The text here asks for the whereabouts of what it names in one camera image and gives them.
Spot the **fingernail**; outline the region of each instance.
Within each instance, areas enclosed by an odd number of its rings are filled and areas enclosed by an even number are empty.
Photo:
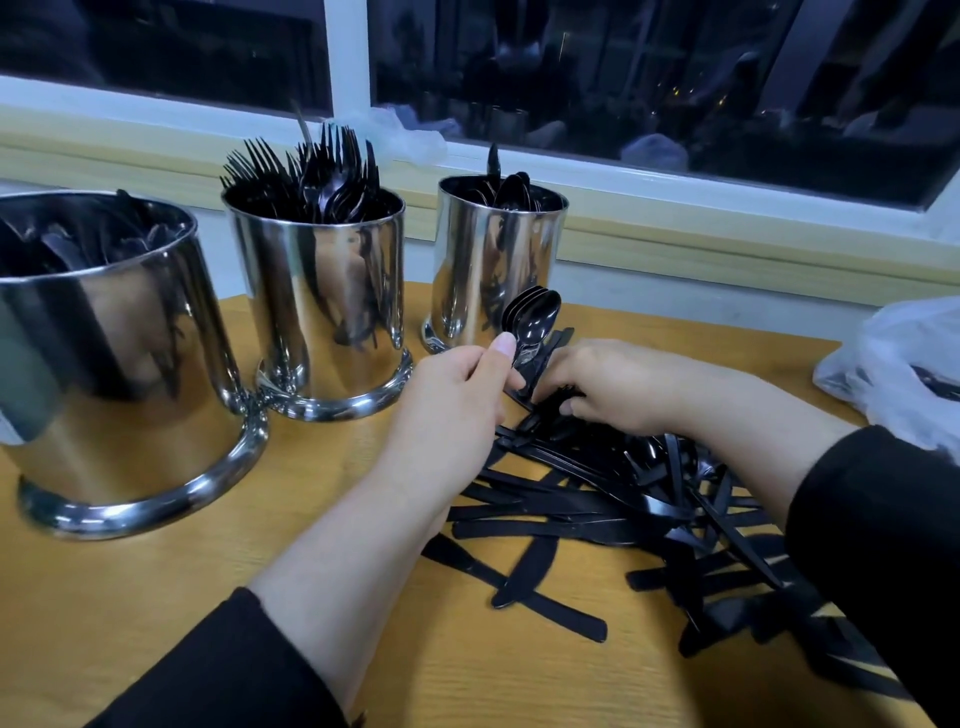
[[[490,344],[490,348],[495,352],[502,353],[508,359],[513,359],[514,353],[516,352],[516,337],[509,331],[504,331],[495,339],[493,339],[493,343]]]

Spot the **black sleeve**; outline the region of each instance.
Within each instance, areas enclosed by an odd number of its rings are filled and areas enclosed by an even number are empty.
[[[804,480],[786,545],[930,718],[955,725],[960,469],[883,427],[857,430]]]
[[[87,728],[347,726],[333,696],[238,589]]]

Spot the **container rim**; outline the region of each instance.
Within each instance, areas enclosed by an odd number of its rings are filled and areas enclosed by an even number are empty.
[[[226,207],[227,210],[234,215],[250,218],[251,220],[261,220],[271,223],[272,225],[278,225],[282,228],[306,228],[308,230],[356,230],[358,228],[365,228],[367,226],[379,225],[387,222],[388,220],[394,220],[407,211],[407,201],[396,194],[394,190],[387,189],[386,187],[380,187],[380,191],[393,195],[395,198],[400,200],[400,209],[392,214],[387,215],[386,217],[380,217],[376,220],[365,220],[362,223],[295,223],[292,220],[277,220],[274,217],[260,217],[259,215],[254,215],[251,212],[244,212],[242,209],[237,209],[227,202],[225,198],[225,195],[227,194],[226,190],[220,193],[220,201],[224,204],[224,207]]]
[[[486,175],[450,175],[449,177],[444,177],[442,180],[440,180],[440,181],[437,183],[437,188],[438,188],[441,192],[443,192],[444,195],[446,195],[446,196],[448,196],[448,197],[452,197],[454,200],[456,200],[457,202],[461,203],[462,205],[467,205],[467,206],[470,206],[470,207],[476,207],[477,209],[491,210],[491,211],[493,211],[493,212],[504,212],[504,213],[509,213],[509,214],[511,214],[511,215],[518,215],[518,216],[523,216],[523,217],[525,217],[525,216],[527,216],[527,215],[533,215],[533,216],[536,216],[536,215],[556,215],[556,214],[561,213],[561,212],[567,212],[567,211],[570,209],[570,201],[566,198],[565,195],[562,195],[560,192],[557,192],[556,190],[550,189],[549,187],[543,187],[543,186],[541,186],[541,185],[539,185],[539,184],[531,184],[530,186],[533,187],[533,188],[536,188],[536,189],[542,189],[542,190],[545,191],[545,192],[549,192],[551,195],[556,195],[557,197],[559,197],[561,203],[563,204],[563,206],[562,206],[560,209],[552,209],[552,210],[549,210],[549,211],[546,211],[546,212],[543,212],[543,211],[541,211],[541,212],[536,212],[535,210],[500,209],[499,207],[490,207],[490,206],[486,206],[486,205],[481,205],[480,203],[471,202],[470,200],[465,200],[464,198],[460,197],[459,195],[454,194],[454,193],[451,192],[450,190],[444,188],[444,185],[445,185],[447,182],[452,182],[452,181],[454,181],[454,180],[469,180],[469,179],[475,179],[475,178],[478,178],[478,177],[486,177]]]
[[[0,195],[0,204],[4,200],[12,200],[21,197],[54,197],[54,196],[64,196],[64,195],[96,195],[98,197],[115,197],[116,190],[112,192],[106,190],[94,190],[94,189],[44,189],[34,192],[13,192],[9,195]],[[186,216],[188,221],[187,229],[179,235],[177,238],[167,243],[166,245],[151,250],[143,255],[138,255],[137,257],[132,257],[127,260],[121,260],[118,263],[108,263],[106,265],[98,265],[93,268],[84,268],[82,271],[65,271],[63,273],[44,273],[39,276],[0,276],[0,286],[5,285],[16,285],[21,283],[34,283],[43,280],[67,280],[67,279],[77,279],[85,276],[95,276],[105,272],[113,271],[122,271],[125,268],[134,268],[141,265],[145,260],[150,260],[153,257],[159,257],[166,255],[174,248],[176,248],[184,240],[197,236],[197,231],[199,226],[197,225],[197,218],[194,214],[188,210],[186,207],[180,205],[175,205],[172,202],[167,200],[160,200],[156,197],[146,197],[144,195],[131,195],[136,200],[143,200],[148,203],[155,203],[157,205],[164,205],[172,207],[178,212],[181,212]]]

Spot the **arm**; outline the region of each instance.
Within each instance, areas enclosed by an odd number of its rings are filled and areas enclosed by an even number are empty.
[[[418,364],[370,473],[92,725],[346,725],[423,545],[490,452],[500,393],[523,386],[515,347]]]
[[[955,722],[952,670],[930,656],[960,648],[960,471],[754,376],[622,342],[554,354],[534,400],[564,385],[583,393],[568,414],[714,449],[785,528],[804,575],[938,724]]]

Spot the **dark window glass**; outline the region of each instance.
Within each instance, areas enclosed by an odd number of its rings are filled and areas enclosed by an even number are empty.
[[[330,114],[323,0],[0,0],[0,73]]]
[[[926,206],[960,151],[960,0],[370,0],[408,127]]]

